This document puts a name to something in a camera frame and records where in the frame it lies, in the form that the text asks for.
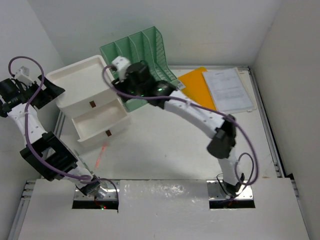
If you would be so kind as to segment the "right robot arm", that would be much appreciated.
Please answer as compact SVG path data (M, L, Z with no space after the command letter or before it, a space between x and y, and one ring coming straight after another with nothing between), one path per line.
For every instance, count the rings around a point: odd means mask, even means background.
M165 80L155 80L145 61L131 63L119 56L111 63L117 72L112 85L121 92L120 97L127 102L134 96L146 100L150 105L176 114L204 132L210 143L207 151L217 158L222 171L222 189L234 198L245 179L243 174L235 174L236 127L230 121L233 116L223 117L211 111L196 107L181 90Z

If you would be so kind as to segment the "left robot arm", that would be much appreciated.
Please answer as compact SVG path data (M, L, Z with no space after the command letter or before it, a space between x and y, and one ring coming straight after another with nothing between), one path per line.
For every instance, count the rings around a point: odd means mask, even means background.
M52 131L47 132L41 125L37 111L65 92L63 88L53 84L47 78L43 80L45 88L40 90L32 100L27 113L25 113L26 104L39 85L24 74L16 74L14 78L7 78L0 82L1 117L10 117L14 120L25 143L30 143L33 147L30 149L30 146L26 145L20 151L20 155L46 180L52 182L66 179L73 182L85 196L91 196L97 200L104 199L108 194L107 184L98 180L86 168L78 166L78 159L70 149ZM37 157L42 157L48 150L52 150L53 153L44 159L46 163L71 176L86 175L89 179L67 177L42 164Z

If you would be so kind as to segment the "orange pen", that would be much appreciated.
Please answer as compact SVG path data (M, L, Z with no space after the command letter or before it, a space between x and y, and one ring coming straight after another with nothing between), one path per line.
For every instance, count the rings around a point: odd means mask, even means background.
M102 158L102 156L104 154L104 151L106 150L107 146L108 146L108 144L106 142L102 145L101 150L100 150L99 155L98 155L98 158L97 158L96 163L94 165L94 169L95 170L99 167L101 158Z

